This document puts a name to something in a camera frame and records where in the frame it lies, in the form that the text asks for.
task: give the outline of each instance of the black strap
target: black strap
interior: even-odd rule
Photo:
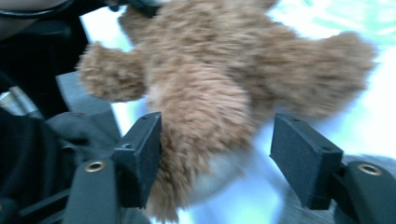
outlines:
[[[56,7],[51,7],[36,11],[18,11],[18,10],[0,9],[0,16],[14,18],[14,19],[22,19],[22,20],[41,19],[64,11],[65,9],[70,7],[74,3],[74,1],[75,0],[67,0],[66,2]]]

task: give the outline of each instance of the black bracket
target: black bracket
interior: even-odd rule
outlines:
[[[331,199],[359,223],[396,223],[396,181],[366,161],[341,163],[343,150],[305,122],[276,115],[271,158],[302,206],[329,209]]]

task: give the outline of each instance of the teddy bear body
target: teddy bear body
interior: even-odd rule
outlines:
[[[300,38],[264,15],[274,3],[173,0],[154,19],[128,7],[120,25],[135,49],[94,44],[82,57],[88,92],[114,102],[146,94],[149,109],[163,113],[163,154],[148,202],[158,219],[177,219],[200,176],[213,172],[212,158],[248,154],[276,105],[324,117],[365,88],[372,46],[352,33]]]

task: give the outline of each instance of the light blue surface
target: light blue surface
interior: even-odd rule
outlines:
[[[294,27],[300,35],[321,38],[353,30],[376,43],[378,67],[370,87],[342,113],[310,124],[348,154],[378,154],[396,159],[396,1],[284,0],[269,15]],[[116,18],[120,13],[99,9],[82,17],[91,41],[130,50]],[[114,104],[122,133],[147,113],[145,100]],[[245,177],[235,180],[212,199],[180,211],[180,223],[276,223],[283,206],[286,181],[268,157],[273,121],[255,137],[255,159]]]

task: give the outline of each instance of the black plastic part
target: black plastic part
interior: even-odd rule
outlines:
[[[76,170],[63,224],[120,223],[116,168],[110,159],[87,161]]]
[[[114,149],[123,207],[146,207],[160,165],[161,113],[140,118]]]
[[[303,206],[329,209],[329,179],[338,171],[343,150],[305,122],[276,115],[271,158]]]
[[[387,170],[353,161],[346,168],[345,183],[360,224],[396,223],[396,180]]]
[[[0,199],[0,223],[19,224],[19,207],[17,203],[9,198]]]
[[[344,164],[341,164],[338,172],[331,175],[328,191],[332,199],[337,202],[337,208],[343,212],[342,214],[358,221],[358,216],[356,215],[347,185],[345,184],[344,176],[346,168]]]
[[[37,11],[18,11],[18,10],[0,9],[0,16],[20,19],[20,20],[41,19],[64,11],[65,9],[70,7],[74,3],[74,1],[75,0],[68,0],[60,4],[59,6],[37,10]]]
[[[70,189],[59,192],[46,200],[35,203],[20,211],[22,223],[55,223],[62,219]]]

